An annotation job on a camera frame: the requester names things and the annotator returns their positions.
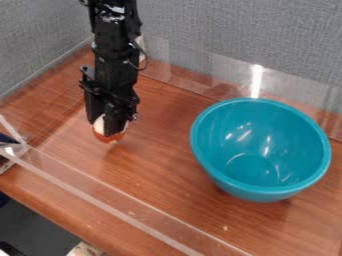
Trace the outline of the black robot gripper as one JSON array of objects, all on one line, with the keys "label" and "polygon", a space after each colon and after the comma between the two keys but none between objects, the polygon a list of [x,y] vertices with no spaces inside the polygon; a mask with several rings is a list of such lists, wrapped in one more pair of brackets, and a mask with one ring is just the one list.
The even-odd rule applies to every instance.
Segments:
[{"label": "black robot gripper", "polygon": [[80,87],[84,90],[86,120],[90,124],[104,116],[104,135],[124,131],[134,120],[138,96],[133,91],[137,81],[138,56],[102,61],[94,66],[82,65]]}]

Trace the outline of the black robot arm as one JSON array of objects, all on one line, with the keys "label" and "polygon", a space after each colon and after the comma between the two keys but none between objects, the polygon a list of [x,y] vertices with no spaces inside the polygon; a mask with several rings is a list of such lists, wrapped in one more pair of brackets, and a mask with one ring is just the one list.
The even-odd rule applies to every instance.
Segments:
[{"label": "black robot arm", "polygon": [[88,8],[94,67],[82,66],[85,114],[94,134],[117,141],[136,119],[141,21],[136,0],[78,0]]}]

